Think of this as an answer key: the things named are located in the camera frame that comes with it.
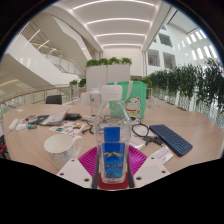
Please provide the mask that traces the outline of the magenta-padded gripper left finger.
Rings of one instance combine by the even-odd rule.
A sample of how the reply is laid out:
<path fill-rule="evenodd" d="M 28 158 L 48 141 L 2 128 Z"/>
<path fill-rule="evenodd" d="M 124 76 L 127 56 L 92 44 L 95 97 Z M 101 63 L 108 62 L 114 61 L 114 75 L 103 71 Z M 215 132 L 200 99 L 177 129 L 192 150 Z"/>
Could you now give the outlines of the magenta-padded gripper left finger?
<path fill-rule="evenodd" d="M 70 159 L 57 175 L 84 188 L 98 186 L 97 148 L 94 147 L 78 159 Z"/>

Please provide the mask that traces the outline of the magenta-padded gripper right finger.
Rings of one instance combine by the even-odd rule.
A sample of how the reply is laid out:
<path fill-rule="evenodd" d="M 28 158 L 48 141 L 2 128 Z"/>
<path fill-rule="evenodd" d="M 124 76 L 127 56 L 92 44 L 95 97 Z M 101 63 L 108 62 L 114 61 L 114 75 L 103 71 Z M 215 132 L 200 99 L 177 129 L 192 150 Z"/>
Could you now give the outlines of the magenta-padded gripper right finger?
<path fill-rule="evenodd" d="M 147 157 L 138 149 L 129 147 L 128 185 L 140 188 L 169 174 L 162 162 L 156 157 Z"/>

